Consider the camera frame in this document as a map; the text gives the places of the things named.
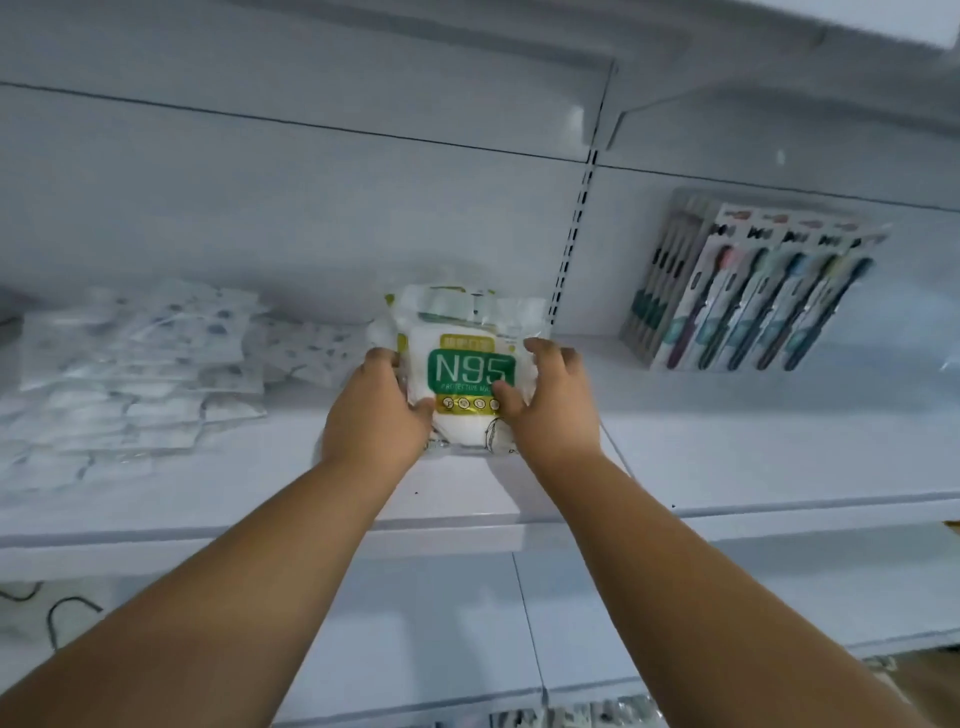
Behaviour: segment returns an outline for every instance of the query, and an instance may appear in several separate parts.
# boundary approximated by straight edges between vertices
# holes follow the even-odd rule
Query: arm
[[[537,393],[498,382],[520,453],[564,515],[671,728],[921,723],[842,647],[703,541],[600,449],[579,355],[527,341]]]
[[[420,456],[372,350],[327,417],[321,463],[0,698],[0,725],[266,726],[376,514]]]

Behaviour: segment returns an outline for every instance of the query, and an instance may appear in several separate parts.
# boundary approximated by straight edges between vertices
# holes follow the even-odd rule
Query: forearm
[[[0,724],[267,725],[390,481],[303,475],[4,695]]]
[[[846,651],[610,461],[538,476],[673,728],[913,724]]]

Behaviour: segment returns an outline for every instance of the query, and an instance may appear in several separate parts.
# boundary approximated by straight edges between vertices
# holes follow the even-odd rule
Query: face mask package
[[[22,391],[0,398],[0,491],[136,478],[205,426],[264,417],[264,366],[243,342],[265,310],[254,293],[167,279],[27,314]]]
[[[434,401],[434,447],[460,454],[516,451],[492,384],[505,379],[525,400],[533,397],[537,367],[523,340],[548,335],[546,299],[409,285],[387,300],[407,399]]]
[[[251,358],[276,377],[291,376],[320,387],[338,388],[367,353],[364,327],[285,321],[260,316],[253,320],[245,346]]]
[[[887,237],[846,212],[678,190],[620,338],[655,370],[792,372]]]

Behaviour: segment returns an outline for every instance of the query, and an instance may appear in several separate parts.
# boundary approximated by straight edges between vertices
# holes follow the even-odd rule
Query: blue toothbrush
[[[783,271],[783,277],[777,281],[777,287],[774,288],[766,301],[763,302],[763,305],[757,310],[754,322],[750,324],[750,328],[747,329],[747,334],[743,337],[743,341],[740,342],[740,345],[736,348],[736,351],[727,363],[727,369],[731,372],[736,371],[740,364],[743,363],[744,358],[753,347],[754,342],[769,323],[770,317],[774,314],[777,298],[780,296],[780,291],[783,290],[783,286],[786,285],[790,279],[802,276],[805,268],[806,255],[803,253],[794,254],[787,262],[786,268]]]
[[[850,290],[850,287],[854,283],[870,273],[873,267],[874,260],[871,257],[865,257],[857,261],[857,264],[853,266],[853,270],[850,271],[850,277],[847,279],[847,282],[843,284],[843,288],[833,297],[830,305],[821,312],[817,318],[817,323],[806,333],[800,346],[787,358],[786,365],[783,367],[787,372],[795,370],[797,365],[800,364],[801,359],[806,356],[806,353],[809,352],[810,348],[816,343],[820,337],[820,333],[824,330],[824,326],[827,325],[827,321],[832,318],[833,314],[837,312],[837,308],[840,307],[840,300],[844,297],[844,294]]]

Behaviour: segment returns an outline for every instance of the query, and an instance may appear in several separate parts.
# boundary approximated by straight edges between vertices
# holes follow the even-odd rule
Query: yellow label
[[[496,350],[496,342],[490,336],[464,336],[457,333],[445,333],[440,337],[441,349],[459,349],[464,352],[487,352]]]
[[[438,415],[487,415],[496,416],[500,410],[500,401],[493,397],[458,397],[457,395],[437,395],[436,412]]]

